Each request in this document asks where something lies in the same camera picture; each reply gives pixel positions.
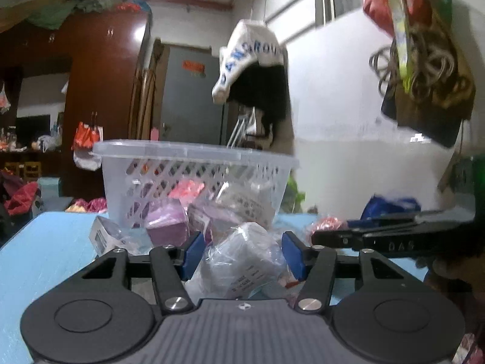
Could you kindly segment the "black hanging garment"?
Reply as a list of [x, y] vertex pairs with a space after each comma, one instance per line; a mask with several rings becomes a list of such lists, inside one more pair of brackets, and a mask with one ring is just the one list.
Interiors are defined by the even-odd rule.
[[268, 150], [276, 137], [277, 125], [288, 117], [289, 91], [284, 65], [247, 66], [232, 83], [228, 101], [255, 109], [256, 129], [246, 131], [243, 147]]

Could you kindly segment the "blue woven bag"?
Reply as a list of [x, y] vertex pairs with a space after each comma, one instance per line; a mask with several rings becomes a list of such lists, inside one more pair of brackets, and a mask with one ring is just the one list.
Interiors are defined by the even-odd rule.
[[385, 197], [374, 195], [363, 209], [361, 220], [378, 218], [387, 214], [420, 212], [421, 205], [413, 197]]

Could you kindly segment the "grey door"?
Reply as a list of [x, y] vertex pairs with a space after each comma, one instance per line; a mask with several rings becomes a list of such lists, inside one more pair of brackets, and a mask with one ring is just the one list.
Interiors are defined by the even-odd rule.
[[159, 124], [160, 139], [220, 145], [224, 107], [212, 100], [219, 60], [210, 52], [169, 47]]

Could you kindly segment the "orange red hanging bag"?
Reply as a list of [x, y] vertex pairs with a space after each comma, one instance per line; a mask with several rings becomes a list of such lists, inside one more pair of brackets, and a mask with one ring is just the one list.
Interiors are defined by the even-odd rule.
[[96, 142], [104, 140], [104, 128], [98, 125], [97, 117], [98, 113], [92, 112], [89, 124], [78, 123], [72, 150], [92, 150]]

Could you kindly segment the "red brown wooden wardrobe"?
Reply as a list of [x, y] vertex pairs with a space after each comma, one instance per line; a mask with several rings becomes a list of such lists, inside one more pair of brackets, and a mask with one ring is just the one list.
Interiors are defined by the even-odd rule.
[[101, 171], [75, 166], [72, 144], [79, 123], [96, 121], [106, 139], [127, 139], [134, 124], [132, 95], [150, 38], [148, 12], [75, 13], [57, 30], [28, 22], [1, 34], [1, 78], [13, 89], [28, 76], [68, 72], [57, 171], [62, 194], [92, 200], [104, 195]]

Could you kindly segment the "white plastic lattice basket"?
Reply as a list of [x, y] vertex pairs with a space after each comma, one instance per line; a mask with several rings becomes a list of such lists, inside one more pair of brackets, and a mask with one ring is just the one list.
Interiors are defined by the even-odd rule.
[[109, 217], [124, 228], [146, 224], [151, 207], [166, 197], [210, 199], [226, 183], [257, 194], [273, 212], [280, 208], [295, 157], [267, 151], [149, 140], [105, 140], [101, 158]]

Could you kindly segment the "small white blue box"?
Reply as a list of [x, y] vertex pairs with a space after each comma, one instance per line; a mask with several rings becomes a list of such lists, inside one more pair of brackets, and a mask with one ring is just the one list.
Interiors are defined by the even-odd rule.
[[112, 220], [102, 216], [95, 217], [89, 239], [98, 256], [124, 245], [121, 228]]

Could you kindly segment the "purple square box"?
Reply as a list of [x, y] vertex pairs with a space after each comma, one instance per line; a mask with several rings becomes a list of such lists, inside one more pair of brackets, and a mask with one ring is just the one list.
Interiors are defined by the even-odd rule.
[[150, 202], [145, 228], [155, 247], [181, 247], [190, 236], [187, 212], [180, 200], [169, 197]]

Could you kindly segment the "black television screen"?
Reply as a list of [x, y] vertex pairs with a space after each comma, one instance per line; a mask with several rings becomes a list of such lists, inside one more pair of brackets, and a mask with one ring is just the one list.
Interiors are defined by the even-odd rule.
[[21, 146], [30, 147], [42, 135], [50, 134], [50, 116], [36, 115], [17, 117], [15, 122], [16, 140]]

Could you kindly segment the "red net pouch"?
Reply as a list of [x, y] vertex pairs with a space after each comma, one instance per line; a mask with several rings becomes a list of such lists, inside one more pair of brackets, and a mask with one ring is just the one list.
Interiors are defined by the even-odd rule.
[[305, 238], [308, 244], [312, 243], [313, 234], [316, 231], [336, 231], [346, 229], [348, 223], [333, 216], [319, 217], [316, 221], [305, 227]]

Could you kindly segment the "clear bag white packet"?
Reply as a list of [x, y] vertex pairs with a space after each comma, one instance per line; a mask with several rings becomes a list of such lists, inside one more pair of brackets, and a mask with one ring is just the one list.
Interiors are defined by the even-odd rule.
[[278, 241], [261, 225], [244, 223], [206, 248], [184, 288], [195, 303], [206, 298], [247, 299], [287, 270]]

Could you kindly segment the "green white shopping bag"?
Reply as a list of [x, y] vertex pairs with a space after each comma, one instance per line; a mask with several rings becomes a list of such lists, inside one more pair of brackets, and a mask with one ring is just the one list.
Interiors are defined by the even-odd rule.
[[298, 190], [298, 183], [292, 175], [289, 175], [280, 211], [286, 214], [302, 213], [302, 202], [306, 199], [306, 193]]

